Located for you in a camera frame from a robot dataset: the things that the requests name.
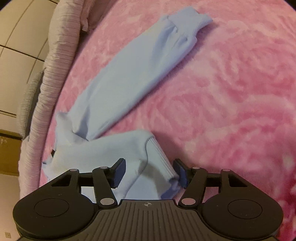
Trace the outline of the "white wardrobe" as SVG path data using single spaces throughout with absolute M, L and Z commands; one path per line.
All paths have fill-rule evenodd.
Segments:
M 17 133 L 16 113 L 28 81 L 48 54 L 49 24 L 58 1 L 10 1 L 1 9 L 1 129 Z

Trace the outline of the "striped lilac duvet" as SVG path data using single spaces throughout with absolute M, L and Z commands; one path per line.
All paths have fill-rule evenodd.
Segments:
M 49 25 L 48 45 L 42 70 L 44 76 L 29 135 L 22 140 L 18 162 L 20 198 L 39 186 L 41 156 L 54 106 L 73 63 L 80 33 L 91 26 L 94 1 L 59 1 Z

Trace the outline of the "pink rose blanket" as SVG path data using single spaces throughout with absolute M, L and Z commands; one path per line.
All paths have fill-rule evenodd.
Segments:
M 295 10 L 285 1 L 116 1 L 82 42 L 56 105 L 160 17 L 186 6 L 212 23 L 188 56 L 109 134 L 151 131 L 169 160 L 229 168 L 281 205 L 295 239 Z

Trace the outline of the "brown wooden door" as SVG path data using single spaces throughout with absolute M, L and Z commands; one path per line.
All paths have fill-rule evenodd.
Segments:
M 0 138 L 1 174 L 19 176 L 22 137 L 17 133 L 1 130 Z

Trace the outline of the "grey textured pillow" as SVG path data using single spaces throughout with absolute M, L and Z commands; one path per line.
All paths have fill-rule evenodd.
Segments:
M 30 133 L 31 122 L 33 113 L 37 105 L 38 96 L 41 92 L 41 84 L 44 76 L 44 70 L 38 72 L 32 78 L 23 92 L 18 112 L 16 114 L 16 124 L 18 133 L 24 140 Z

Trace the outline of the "light blue sweatshirt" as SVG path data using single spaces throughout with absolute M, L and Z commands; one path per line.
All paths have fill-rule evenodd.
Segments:
M 69 169 L 91 172 L 126 161 L 114 190 L 121 199 L 171 199 L 180 190 L 174 171 L 154 135 L 135 130 L 104 136 L 196 44 L 211 18 L 192 7 L 160 18 L 127 44 L 78 96 L 72 108 L 56 114 L 54 155 L 42 165 L 47 181 Z

